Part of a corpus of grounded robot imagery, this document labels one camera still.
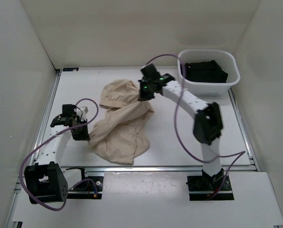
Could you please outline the beige trousers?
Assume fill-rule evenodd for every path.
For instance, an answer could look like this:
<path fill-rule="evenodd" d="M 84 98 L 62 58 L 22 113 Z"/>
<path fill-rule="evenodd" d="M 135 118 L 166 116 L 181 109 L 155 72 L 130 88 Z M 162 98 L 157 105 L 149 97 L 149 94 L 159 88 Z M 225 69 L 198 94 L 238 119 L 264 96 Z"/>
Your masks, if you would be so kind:
<path fill-rule="evenodd" d="M 94 124 L 88 142 L 96 155 L 111 163 L 132 165 L 149 149 L 144 127 L 154 109 L 149 101 L 139 101 L 138 97 L 138 85 L 128 79 L 104 86 L 99 105 L 106 114 Z"/>

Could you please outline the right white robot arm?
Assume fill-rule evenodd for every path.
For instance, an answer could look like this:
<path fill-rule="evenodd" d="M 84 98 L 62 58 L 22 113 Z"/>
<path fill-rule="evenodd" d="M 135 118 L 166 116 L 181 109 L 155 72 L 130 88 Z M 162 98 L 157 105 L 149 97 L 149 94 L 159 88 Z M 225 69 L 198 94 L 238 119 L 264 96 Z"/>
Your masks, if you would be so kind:
<path fill-rule="evenodd" d="M 224 177 L 220 162 L 220 137 L 223 129 L 220 108 L 216 102 L 207 103 L 199 99 L 170 74 L 160 75 L 153 64 L 141 69 L 143 75 L 139 80 L 139 100 L 149 101 L 155 93 L 161 94 L 176 103 L 176 111 L 181 107 L 194 120 L 193 136 L 201 144 L 203 164 L 203 185 L 208 190 L 215 189 Z"/>

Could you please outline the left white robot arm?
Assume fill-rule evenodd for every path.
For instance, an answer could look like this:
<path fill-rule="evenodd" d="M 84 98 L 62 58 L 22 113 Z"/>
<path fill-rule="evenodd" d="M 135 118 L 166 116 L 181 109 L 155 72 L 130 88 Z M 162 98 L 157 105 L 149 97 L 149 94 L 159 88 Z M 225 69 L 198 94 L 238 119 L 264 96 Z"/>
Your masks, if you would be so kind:
<path fill-rule="evenodd" d="M 50 124 L 50 136 L 54 138 L 44 146 L 36 163 L 25 168 L 27 189 L 39 201 L 66 202 L 68 181 L 60 163 L 70 139 L 89 141 L 87 113 L 88 108 L 85 106 L 64 104 L 62 113 L 53 118 Z"/>

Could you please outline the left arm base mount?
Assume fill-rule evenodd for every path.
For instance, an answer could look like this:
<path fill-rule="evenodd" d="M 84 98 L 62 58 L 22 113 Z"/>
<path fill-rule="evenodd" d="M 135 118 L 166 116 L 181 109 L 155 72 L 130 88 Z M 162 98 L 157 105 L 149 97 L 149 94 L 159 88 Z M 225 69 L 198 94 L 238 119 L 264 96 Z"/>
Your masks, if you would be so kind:
<path fill-rule="evenodd" d="M 68 183 L 68 199 L 102 199 L 104 174 L 87 171 L 84 167 L 70 167 L 63 171 Z"/>

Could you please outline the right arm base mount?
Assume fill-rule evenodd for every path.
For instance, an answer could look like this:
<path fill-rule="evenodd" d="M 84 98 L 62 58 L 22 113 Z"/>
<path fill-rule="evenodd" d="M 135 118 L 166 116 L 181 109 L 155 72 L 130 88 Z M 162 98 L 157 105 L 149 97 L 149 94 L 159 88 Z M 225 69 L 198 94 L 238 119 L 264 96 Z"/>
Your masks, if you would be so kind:
<path fill-rule="evenodd" d="M 187 176 L 186 185 L 188 186 L 189 200 L 206 201 L 212 194 L 214 194 L 215 190 L 221 186 L 222 180 L 223 179 L 219 180 L 216 184 L 210 187 L 209 184 L 205 183 L 203 176 Z M 229 176 L 226 177 L 223 186 L 211 200 L 234 200 Z"/>

